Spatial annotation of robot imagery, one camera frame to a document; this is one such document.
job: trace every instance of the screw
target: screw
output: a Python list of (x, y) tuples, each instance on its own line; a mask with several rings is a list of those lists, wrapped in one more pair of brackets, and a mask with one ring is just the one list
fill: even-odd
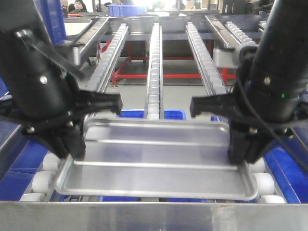
[(256, 135), (258, 132), (258, 129), (257, 128), (253, 128), (253, 127), (250, 127), (249, 128), (249, 134), (250, 135)]
[(34, 127), (29, 127), (26, 129), (28, 133), (33, 133), (35, 132), (35, 128)]
[(74, 126), (74, 123), (72, 121), (69, 121), (67, 124), (66, 124), (68, 127), (72, 127)]
[(269, 85), (270, 84), (270, 77), (265, 77), (264, 78), (264, 84)]
[(41, 82), (42, 84), (47, 84), (47, 82), (48, 82), (46, 76), (41, 76), (41, 77), (39, 78), (39, 80), (40, 80), (40, 82)]

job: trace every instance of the bolt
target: bolt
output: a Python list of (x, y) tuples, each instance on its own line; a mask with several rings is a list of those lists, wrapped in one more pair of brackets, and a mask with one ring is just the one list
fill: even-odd
[(258, 129), (257, 128), (253, 128), (253, 127), (250, 127), (249, 128), (249, 134), (250, 135), (256, 135), (258, 132)]
[(69, 121), (67, 124), (66, 124), (68, 127), (72, 127), (74, 126), (74, 123), (72, 121)]
[(33, 133), (35, 132), (35, 128), (34, 127), (29, 127), (26, 129), (28, 133)]
[(67, 72), (64, 70), (61, 70), (61, 79), (65, 79), (67, 75)]
[(270, 84), (270, 77), (265, 77), (264, 78), (264, 84), (269, 85)]
[(40, 80), (40, 82), (41, 82), (42, 84), (47, 84), (47, 82), (48, 82), (46, 76), (41, 76), (41, 77), (39, 78), (39, 80)]

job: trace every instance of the stainless steel plate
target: stainless steel plate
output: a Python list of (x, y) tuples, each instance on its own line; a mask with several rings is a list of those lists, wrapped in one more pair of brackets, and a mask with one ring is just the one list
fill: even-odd
[(229, 127), (221, 122), (85, 121), (86, 156), (71, 157), (55, 188), (68, 195), (251, 200), (247, 164), (228, 162)]

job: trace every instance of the metal frame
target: metal frame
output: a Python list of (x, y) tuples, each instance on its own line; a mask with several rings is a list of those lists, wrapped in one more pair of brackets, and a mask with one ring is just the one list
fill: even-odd
[[(234, 22), (252, 39), (258, 39), (259, 21), (266, 15), (217, 16)], [(109, 18), (98, 21), (79, 41), (85, 45), (82, 59), (99, 40), (112, 40), (121, 23), (127, 23), (127, 40), (148, 40), (148, 25), (159, 22), (163, 40), (187, 39), (185, 25), (193, 22), (202, 39), (214, 36), (204, 15), (175, 18)], [(256, 205), (235, 203), (24, 203), (0, 202), (0, 230), (308, 230), (308, 205)]]

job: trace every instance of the metal rail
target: metal rail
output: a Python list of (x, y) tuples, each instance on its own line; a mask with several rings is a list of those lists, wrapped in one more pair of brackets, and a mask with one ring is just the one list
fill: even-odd
[(235, 37), (240, 44), (245, 45), (255, 45), (256, 43), (252, 41), (251, 38), (248, 37), (237, 25), (235, 25), (232, 21), (226, 22), (226, 28), (229, 30), (229, 32), (232, 34), (233, 37)]
[(229, 31), (215, 16), (205, 16), (205, 23), (214, 33), (223, 48), (235, 49), (237, 46), (241, 45), (241, 43), (229, 33)]
[(186, 34), (207, 94), (226, 93), (226, 86), (194, 24), (187, 23)]
[(144, 107), (144, 118), (147, 119), (164, 119), (162, 55), (162, 28), (159, 23), (154, 23)]
[(86, 90), (104, 93), (114, 71), (117, 60), (128, 36), (128, 26), (122, 24), (112, 39), (107, 50), (102, 53), (101, 61), (92, 74)]
[(109, 18), (100, 18), (97, 22), (77, 41), (80, 44), (85, 44), (80, 50), (81, 63), (83, 64), (91, 54), (91, 48), (96, 46), (102, 36), (107, 32), (109, 27)]
[(267, 25), (266, 21), (260, 21), (258, 24), (258, 31), (263, 33), (266, 25)]

